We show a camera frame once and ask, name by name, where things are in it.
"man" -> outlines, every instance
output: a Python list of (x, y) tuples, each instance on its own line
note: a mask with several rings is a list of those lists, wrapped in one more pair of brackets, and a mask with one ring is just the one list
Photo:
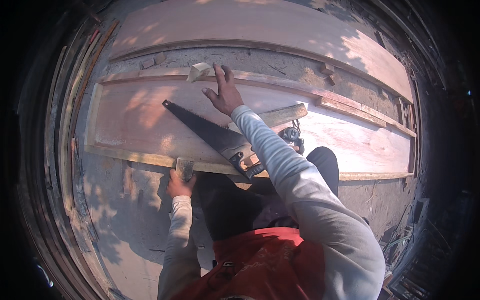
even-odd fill
[(214, 69), (218, 95), (207, 88), (202, 92), (252, 144), (275, 189), (264, 186), (253, 193), (222, 174), (199, 176), (218, 262), (200, 277), (189, 235), (197, 178), (183, 182), (171, 170), (172, 220), (158, 298), (377, 299), (385, 272), (382, 251), (365, 221), (337, 198), (333, 152), (319, 147), (307, 158), (297, 154), (243, 104), (230, 68), (214, 64)]

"hand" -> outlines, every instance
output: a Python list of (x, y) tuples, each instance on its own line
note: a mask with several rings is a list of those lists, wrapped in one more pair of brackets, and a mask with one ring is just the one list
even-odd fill
[(197, 181), (197, 177), (195, 174), (192, 176), (192, 178), (185, 182), (178, 177), (177, 173), (175, 172), (175, 169), (170, 170), (170, 180), (168, 181), (168, 186), (167, 186), (167, 194), (170, 195), (170, 197), (176, 197), (176, 196), (192, 196), (192, 190), (193, 186), (195, 185), (195, 182)]
[(222, 65), (222, 68), (220, 68), (216, 63), (213, 64), (213, 68), (218, 84), (218, 95), (211, 88), (206, 87), (202, 89), (202, 92), (210, 99), (216, 109), (230, 117), (234, 109), (243, 105), (240, 93), (233, 83), (233, 72), (229, 67)]

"concrete ground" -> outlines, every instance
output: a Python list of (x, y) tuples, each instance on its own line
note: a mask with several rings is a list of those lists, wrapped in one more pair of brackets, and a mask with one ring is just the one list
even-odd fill
[[(105, 32), (114, 20), (120, 20), (121, 26), (128, 13), (157, 2), (160, 1), (114, 2), (101, 13), (104, 19), (101, 32)], [(347, 1), (291, 2), (312, 8), (322, 7), (328, 14), (376, 40), (376, 29), (359, 14), (355, 15)], [(114, 31), (93, 69), (78, 117), (76, 133), (82, 149), (80, 156), (84, 170), (84, 190), (98, 232), (100, 253), (118, 290), (131, 299), (156, 299), (157, 280), (163, 263), (163, 252), (160, 250), (165, 249), (170, 225), (168, 213), (171, 199), (165, 194), (168, 168), (136, 162), (127, 164), (119, 159), (84, 152), (82, 145), (89, 99), (97, 78), (139, 70), (141, 61), (154, 56), (151, 54), (109, 63), (108, 55), (118, 30)], [(401, 56), (393, 45), (387, 45), (387, 49)], [(151, 68), (189, 67), (201, 61), (209, 64), (216, 62), (234, 70), (273, 75), (325, 88), (398, 120), (391, 95), (390, 99), (382, 100), (378, 96), (376, 85), (340, 69), (337, 72), (342, 82), (332, 87), (324, 81), (325, 75), (319, 72), (317, 61), (267, 50), (227, 47), (171, 50), (165, 51), (165, 55), (167, 59), (163, 63)], [(123, 176), (125, 169), (130, 167), (133, 187), (127, 194), (123, 190)], [(338, 193), (339, 199), (347, 208), (369, 219), (372, 231), (379, 240), (385, 230), (397, 225), (407, 204), (412, 202), (415, 187), (415, 180), (405, 190), (402, 180), (342, 181)], [(194, 207), (193, 214), (192, 232), (199, 247), (198, 258), (203, 275), (212, 266), (212, 241), (201, 209)]]

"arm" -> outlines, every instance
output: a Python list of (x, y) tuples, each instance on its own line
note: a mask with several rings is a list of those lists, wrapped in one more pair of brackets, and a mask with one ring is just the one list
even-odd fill
[(324, 299), (375, 299), (382, 287), (385, 262), (368, 225), (343, 206), (312, 163), (243, 105), (230, 69), (222, 66), (226, 73), (222, 78), (220, 67), (214, 68), (219, 95), (212, 90), (204, 94), (217, 109), (231, 116), (252, 144), (289, 213), (300, 225), (300, 235), (324, 248)]
[(168, 231), (163, 268), (158, 278), (158, 300), (170, 299), (192, 281), (200, 278), (197, 249), (190, 237), (192, 205), (190, 197), (196, 177), (183, 182), (170, 170), (167, 193), (172, 197), (172, 220)]

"black saw handle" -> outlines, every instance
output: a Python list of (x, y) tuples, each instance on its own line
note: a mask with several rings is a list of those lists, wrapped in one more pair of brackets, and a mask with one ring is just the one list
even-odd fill
[(243, 152), (240, 151), (240, 152), (237, 152), (234, 156), (232, 156), (228, 161), (235, 167), (235, 169), (241, 174), (243, 175), (246, 179), (248, 180), (252, 180), (252, 177), (257, 175), (257, 174), (260, 174), (262, 173), (265, 168), (263, 167), (263, 165), (261, 163), (257, 163), (253, 166), (251, 166), (250, 168), (248, 169), (243, 169), (241, 166), (240, 166), (240, 163), (241, 163), (241, 159), (243, 158)]

